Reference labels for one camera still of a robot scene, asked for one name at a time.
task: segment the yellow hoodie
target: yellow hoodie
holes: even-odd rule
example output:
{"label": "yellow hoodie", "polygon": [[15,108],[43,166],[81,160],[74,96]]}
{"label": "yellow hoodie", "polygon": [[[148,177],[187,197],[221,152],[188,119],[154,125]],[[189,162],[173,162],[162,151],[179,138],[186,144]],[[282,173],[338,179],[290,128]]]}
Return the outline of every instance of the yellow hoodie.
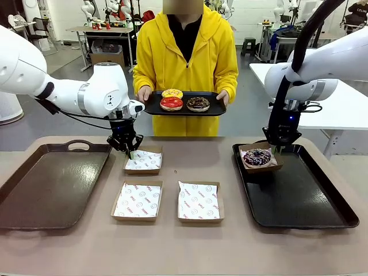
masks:
{"label": "yellow hoodie", "polygon": [[[174,88],[220,93],[224,89],[232,102],[238,74],[230,24],[206,6],[188,63],[175,43],[166,15],[159,13],[139,32],[135,93],[144,85],[152,91]],[[154,116],[153,125],[156,136],[217,136],[219,118]]]}

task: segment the black shirt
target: black shirt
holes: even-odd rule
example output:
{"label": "black shirt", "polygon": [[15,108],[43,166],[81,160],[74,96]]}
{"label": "black shirt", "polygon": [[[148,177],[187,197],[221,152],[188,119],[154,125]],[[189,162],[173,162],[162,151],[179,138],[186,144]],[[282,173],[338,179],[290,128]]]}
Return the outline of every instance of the black shirt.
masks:
{"label": "black shirt", "polygon": [[196,22],[186,25],[185,30],[183,30],[182,24],[173,14],[168,14],[167,19],[168,26],[174,35],[175,42],[188,63],[193,53],[194,44],[196,43],[197,35],[200,30],[202,16]]}
{"label": "black shirt", "polygon": [[358,3],[355,3],[351,7],[349,7],[348,10],[351,13],[353,13],[353,14],[361,17],[361,18],[364,18],[364,20],[367,20],[367,13],[368,13],[368,5],[367,4],[365,4],[363,6],[363,5],[360,5]]}

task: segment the person's left hand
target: person's left hand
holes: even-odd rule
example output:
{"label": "person's left hand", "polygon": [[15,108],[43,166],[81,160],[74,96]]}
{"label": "person's left hand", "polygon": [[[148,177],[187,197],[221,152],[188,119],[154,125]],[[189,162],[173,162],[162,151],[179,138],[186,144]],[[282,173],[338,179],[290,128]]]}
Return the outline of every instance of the person's left hand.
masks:
{"label": "person's left hand", "polygon": [[216,99],[223,99],[225,106],[228,106],[230,96],[226,90],[221,90],[221,93],[217,95]]}

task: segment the baking tray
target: baking tray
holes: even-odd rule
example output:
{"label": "baking tray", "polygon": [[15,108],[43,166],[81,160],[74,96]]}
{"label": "baking tray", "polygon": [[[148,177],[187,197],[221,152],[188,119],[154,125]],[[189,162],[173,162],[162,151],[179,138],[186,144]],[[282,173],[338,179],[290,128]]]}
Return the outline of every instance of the baking tray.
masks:
{"label": "baking tray", "polygon": [[[87,144],[89,149],[70,149],[75,143]],[[0,188],[0,229],[73,226],[111,149],[84,140],[41,145]]]}
{"label": "baking tray", "polygon": [[240,145],[232,148],[258,224],[295,229],[358,226],[358,216],[303,146],[291,145],[282,150],[282,169],[248,174],[240,157]]}
{"label": "baking tray", "polygon": [[[166,111],[160,107],[162,100],[162,91],[153,92],[145,103],[145,112],[151,115],[166,115],[166,116],[220,116],[226,112],[224,101],[217,100],[218,96],[215,92],[188,92],[183,91],[183,108],[178,111]],[[186,107],[186,103],[190,98],[203,97],[209,101],[209,109],[205,112],[194,112]]]}

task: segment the white wall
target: white wall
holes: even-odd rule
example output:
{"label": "white wall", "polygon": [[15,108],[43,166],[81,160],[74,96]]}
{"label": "white wall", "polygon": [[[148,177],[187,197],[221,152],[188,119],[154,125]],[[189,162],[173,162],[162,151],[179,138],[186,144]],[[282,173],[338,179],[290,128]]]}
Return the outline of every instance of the white wall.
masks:
{"label": "white wall", "polygon": [[[85,14],[81,11],[83,5],[82,0],[47,0],[50,10],[53,25],[55,27],[55,34],[58,40],[76,40],[76,34],[67,32],[66,29],[75,26],[83,26],[86,21]],[[99,13],[102,18],[105,13],[102,9],[105,7],[104,0],[96,0],[99,8]],[[135,12],[138,13],[137,0],[133,1]],[[147,10],[152,10],[155,14],[162,10],[161,0],[141,0],[141,13]],[[274,20],[273,9],[276,7],[276,0],[233,0],[235,12],[229,19],[232,26],[236,28],[235,41],[236,44],[242,44],[245,37],[254,37],[259,40],[261,36],[262,27],[257,23],[262,22],[263,19]],[[344,4],[330,16],[326,21],[324,30],[332,32],[333,34],[344,33],[339,28],[339,23],[344,12]]]}

